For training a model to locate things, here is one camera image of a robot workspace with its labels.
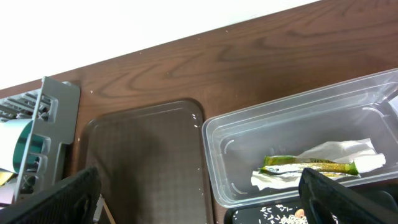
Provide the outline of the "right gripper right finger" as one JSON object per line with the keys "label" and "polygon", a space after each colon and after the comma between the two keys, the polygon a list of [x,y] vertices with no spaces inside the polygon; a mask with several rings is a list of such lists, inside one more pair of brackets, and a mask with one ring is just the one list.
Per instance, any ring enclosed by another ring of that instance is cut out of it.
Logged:
{"label": "right gripper right finger", "polygon": [[309,223],[397,223],[397,189],[355,191],[306,168],[298,191]]}

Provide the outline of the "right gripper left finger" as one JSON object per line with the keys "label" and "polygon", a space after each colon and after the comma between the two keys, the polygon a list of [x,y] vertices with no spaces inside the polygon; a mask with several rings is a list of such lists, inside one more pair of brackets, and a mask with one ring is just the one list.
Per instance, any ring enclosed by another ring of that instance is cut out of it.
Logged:
{"label": "right gripper left finger", "polygon": [[101,180],[89,167],[1,210],[1,223],[93,223]]}

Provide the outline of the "wooden chopstick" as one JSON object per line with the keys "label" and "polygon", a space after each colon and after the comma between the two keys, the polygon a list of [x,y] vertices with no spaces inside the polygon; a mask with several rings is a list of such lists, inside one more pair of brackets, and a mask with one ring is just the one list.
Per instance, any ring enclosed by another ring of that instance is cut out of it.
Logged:
{"label": "wooden chopstick", "polygon": [[114,218],[113,218],[113,216],[112,216],[112,214],[111,214],[111,212],[110,212],[105,200],[103,201],[103,208],[105,210],[106,216],[107,216],[110,224],[116,224],[116,222],[115,222],[115,220],[114,220]]}

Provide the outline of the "green snack wrapper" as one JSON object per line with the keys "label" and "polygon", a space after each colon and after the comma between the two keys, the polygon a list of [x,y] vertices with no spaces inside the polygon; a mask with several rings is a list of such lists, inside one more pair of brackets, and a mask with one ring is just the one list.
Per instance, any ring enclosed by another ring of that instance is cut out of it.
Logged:
{"label": "green snack wrapper", "polygon": [[302,172],[310,168],[318,172],[337,173],[338,175],[359,176],[356,164],[337,163],[327,159],[302,158],[295,156],[266,156],[260,173],[279,175],[291,172]]}

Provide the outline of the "white pink-rimmed bowl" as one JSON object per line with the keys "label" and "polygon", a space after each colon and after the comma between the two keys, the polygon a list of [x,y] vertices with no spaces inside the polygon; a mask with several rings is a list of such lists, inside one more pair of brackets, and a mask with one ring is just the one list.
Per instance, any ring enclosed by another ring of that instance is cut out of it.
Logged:
{"label": "white pink-rimmed bowl", "polygon": [[13,202],[16,183],[0,186],[0,203],[11,204]]}

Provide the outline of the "yellow plate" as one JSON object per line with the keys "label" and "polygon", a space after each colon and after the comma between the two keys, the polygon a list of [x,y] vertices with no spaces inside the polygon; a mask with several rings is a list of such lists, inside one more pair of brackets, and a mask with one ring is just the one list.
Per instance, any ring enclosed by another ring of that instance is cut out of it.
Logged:
{"label": "yellow plate", "polygon": [[9,179],[15,176],[15,173],[0,171],[0,185],[4,185]]}

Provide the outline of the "light blue bowl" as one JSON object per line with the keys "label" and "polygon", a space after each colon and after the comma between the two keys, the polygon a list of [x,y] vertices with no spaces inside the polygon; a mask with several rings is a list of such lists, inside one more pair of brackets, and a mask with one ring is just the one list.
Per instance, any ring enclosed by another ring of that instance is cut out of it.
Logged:
{"label": "light blue bowl", "polygon": [[[1,169],[18,174],[28,135],[32,129],[31,119],[12,119],[1,124]],[[33,135],[30,152],[41,153],[44,139]],[[26,168],[36,170],[39,157],[27,156]]]}

